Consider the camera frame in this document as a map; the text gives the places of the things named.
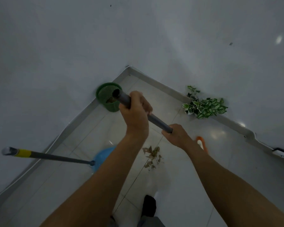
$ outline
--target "dirt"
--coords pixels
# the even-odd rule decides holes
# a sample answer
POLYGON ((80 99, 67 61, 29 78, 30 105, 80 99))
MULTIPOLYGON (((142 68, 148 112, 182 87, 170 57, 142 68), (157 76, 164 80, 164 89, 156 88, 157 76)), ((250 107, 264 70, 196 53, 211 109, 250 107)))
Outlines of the dirt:
POLYGON ((116 102, 117 100, 114 98, 114 97, 110 97, 107 101, 106 101, 106 103, 114 103, 114 102, 116 102))
POLYGON ((151 146, 150 146, 149 148, 144 147, 144 148, 143 148, 143 152, 144 152, 144 154, 145 154, 146 152, 147 152, 147 153, 150 153, 150 155, 147 156, 147 157, 150 159, 150 161, 148 161, 148 162, 145 164, 144 167, 145 167, 145 168, 150 167, 150 168, 152 168, 152 169, 156 168, 154 162, 157 163, 157 165, 159 165, 159 163, 161 162, 161 158, 162 158, 162 156, 159 155, 159 159, 157 159, 158 152, 160 152, 160 147, 157 146, 154 150, 152 150, 152 147, 151 147, 151 146))

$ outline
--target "dry leaves pile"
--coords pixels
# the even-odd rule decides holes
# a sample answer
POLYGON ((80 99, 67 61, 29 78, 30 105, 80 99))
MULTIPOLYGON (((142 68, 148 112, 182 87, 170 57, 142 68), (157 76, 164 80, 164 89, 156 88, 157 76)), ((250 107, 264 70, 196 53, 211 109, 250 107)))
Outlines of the dry leaves pile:
POLYGON ((147 152, 147 153, 150 153, 150 155, 147 156, 147 157, 150 159, 150 161, 148 161, 148 162, 145 164, 144 167, 145 167, 145 168, 151 167, 152 169, 153 169, 153 168, 156 168, 155 165, 154 165, 154 161, 156 161, 156 162, 157 162, 157 165, 158 165, 159 162, 161 161, 161 158, 162 158, 162 156, 159 155, 159 159, 156 160, 157 155, 158 155, 158 152, 160 152, 160 148, 157 146, 154 150, 152 150, 151 146, 150 146, 149 148, 144 147, 144 148, 143 148, 143 152, 144 152, 144 154, 145 154, 146 152, 147 152))

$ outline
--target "broom handle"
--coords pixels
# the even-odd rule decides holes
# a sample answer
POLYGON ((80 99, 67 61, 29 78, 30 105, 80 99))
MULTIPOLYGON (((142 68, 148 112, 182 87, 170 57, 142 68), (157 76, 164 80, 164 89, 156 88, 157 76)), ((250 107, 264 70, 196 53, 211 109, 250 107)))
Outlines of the broom handle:
POLYGON ((22 158, 34 158, 34 159, 47 159, 47 160, 55 160, 55 161, 62 161, 62 162, 69 162, 69 163, 83 163, 88 165, 95 165, 95 161, 85 161, 81 159, 73 159, 58 155, 51 155, 46 153, 40 153, 40 152, 34 152, 31 150, 25 150, 25 149, 16 149, 13 147, 6 147, 4 148, 1 153, 3 155, 10 155, 10 156, 16 156, 16 157, 22 157, 22 158))
MULTIPOLYGON (((131 98, 129 95, 125 94, 122 90, 120 89, 114 90, 113 97, 117 99, 120 103, 125 105, 125 107, 130 108, 131 98)), ((173 129, 170 126, 168 126, 166 123, 164 123, 154 114, 148 115, 147 117, 149 122, 152 122, 154 125, 158 126, 162 130, 165 130, 167 133, 171 134, 173 132, 173 129)))

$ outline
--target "blue dustpan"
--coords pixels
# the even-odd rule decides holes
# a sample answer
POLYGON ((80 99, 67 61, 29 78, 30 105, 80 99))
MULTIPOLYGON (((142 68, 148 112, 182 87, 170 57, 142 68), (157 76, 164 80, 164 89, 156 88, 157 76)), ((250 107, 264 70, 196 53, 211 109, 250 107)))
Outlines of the blue dustpan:
POLYGON ((91 166, 91 168, 93 169, 94 172, 96 172, 99 169, 99 167, 102 165, 102 163, 104 163, 106 158, 110 155, 110 153, 114 149, 115 149, 115 146, 104 149, 104 150, 100 151, 99 153, 97 153, 97 155, 93 159, 95 161, 95 165, 91 166))

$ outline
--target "green basket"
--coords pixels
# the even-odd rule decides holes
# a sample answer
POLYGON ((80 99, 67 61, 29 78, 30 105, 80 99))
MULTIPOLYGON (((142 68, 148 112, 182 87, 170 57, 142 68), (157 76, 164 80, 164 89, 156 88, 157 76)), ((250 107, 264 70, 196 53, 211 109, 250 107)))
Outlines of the green basket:
POLYGON ((117 112, 119 110, 119 101, 113 103, 106 103, 106 101, 113 97, 113 91, 116 89, 122 90, 121 86, 116 83, 105 83, 98 87, 96 91, 97 100, 104 105, 110 112, 117 112))

